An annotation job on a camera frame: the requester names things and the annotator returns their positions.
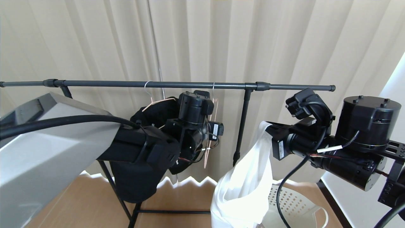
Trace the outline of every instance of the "white cable label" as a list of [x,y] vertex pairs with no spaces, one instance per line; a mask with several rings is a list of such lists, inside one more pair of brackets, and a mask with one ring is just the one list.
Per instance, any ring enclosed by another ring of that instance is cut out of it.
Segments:
[[324,153],[324,152],[328,152],[328,151],[340,150],[342,148],[343,148],[342,145],[338,145],[338,146],[332,146],[332,147],[328,147],[328,148],[318,149],[316,152]]
[[218,135],[218,124],[214,124],[214,131],[213,131],[214,135]]
[[279,157],[282,159],[284,157],[284,143],[283,141],[279,142]]

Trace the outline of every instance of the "black baseboard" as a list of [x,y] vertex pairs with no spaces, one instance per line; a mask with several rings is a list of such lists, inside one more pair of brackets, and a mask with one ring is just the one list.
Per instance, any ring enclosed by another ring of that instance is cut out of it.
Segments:
[[325,186],[325,184],[322,182],[322,180],[319,180],[318,183],[319,189],[321,190],[322,194],[325,196],[326,200],[328,201],[330,207],[332,208],[333,212],[336,214],[337,219],[339,219],[340,224],[344,228],[353,228],[349,221],[347,220],[346,216],[343,214],[342,210],[340,209],[339,205],[337,205],[335,199],[329,192],[328,188]]

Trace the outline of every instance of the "curtain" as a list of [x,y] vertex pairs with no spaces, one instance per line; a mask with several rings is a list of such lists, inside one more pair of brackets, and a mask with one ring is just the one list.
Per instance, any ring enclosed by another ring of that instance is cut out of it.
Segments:
[[[1,1],[2,81],[133,80],[336,85],[318,92],[339,119],[343,98],[378,96],[405,51],[403,0],[104,0]],[[70,88],[73,98],[130,118],[148,105],[143,88]],[[155,100],[162,89],[147,88]],[[0,114],[48,91],[1,88]],[[182,89],[164,89],[166,97]],[[295,123],[284,108],[296,91],[253,92],[241,156],[263,120]],[[232,168],[242,90],[214,90],[225,126],[207,167],[218,180]],[[272,160],[274,179],[300,161]],[[309,164],[292,177],[316,182]]]

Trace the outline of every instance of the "barcode sticker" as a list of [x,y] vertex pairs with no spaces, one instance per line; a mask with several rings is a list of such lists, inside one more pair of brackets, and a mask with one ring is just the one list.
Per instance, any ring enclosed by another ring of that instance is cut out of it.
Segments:
[[280,156],[280,159],[282,159],[284,157],[284,143],[283,143],[283,141],[279,142],[279,156]]
[[213,133],[212,134],[214,134],[214,135],[218,135],[218,124],[214,124],[214,131],[213,131]]

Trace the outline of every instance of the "clothes rack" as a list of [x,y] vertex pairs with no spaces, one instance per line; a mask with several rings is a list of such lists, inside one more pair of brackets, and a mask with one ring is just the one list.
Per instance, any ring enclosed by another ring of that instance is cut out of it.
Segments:
[[[245,90],[241,121],[239,123],[239,133],[236,144],[235,153],[233,155],[233,166],[240,158],[240,149],[243,138],[243,131],[246,123],[247,110],[250,101],[250,95],[253,91],[266,91],[266,90],[303,90],[311,88],[313,90],[331,91],[333,92],[336,87],[334,85],[321,86],[321,85],[288,85],[288,84],[270,84],[267,82],[254,82],[254,83],[223,83],[223,82],[143,82],[143,81],[85,81],[85,80],[58,80],[47,79],[44,81],[32,82],[0,82],[0,87],[13,87],[13,86],[46,86],[61,88],[64,96],[72,98],[72,94],[68,86],[87,86],[87,87],[135,87],[135,88],[203,88],[212,89],[239,89]],[[117,193],[114,180],[107,169],[104,161],[98,161],[103,172],[105,173],[115,195],[117,196],[125,214],[129,219],[128,228],[133,228],[139,213],[165,213],[165,214],[210,214],[210,211],[171,211],[171,210],[142,210],[142,202],[136,203],[135,208],[130,214],[124,201]]]

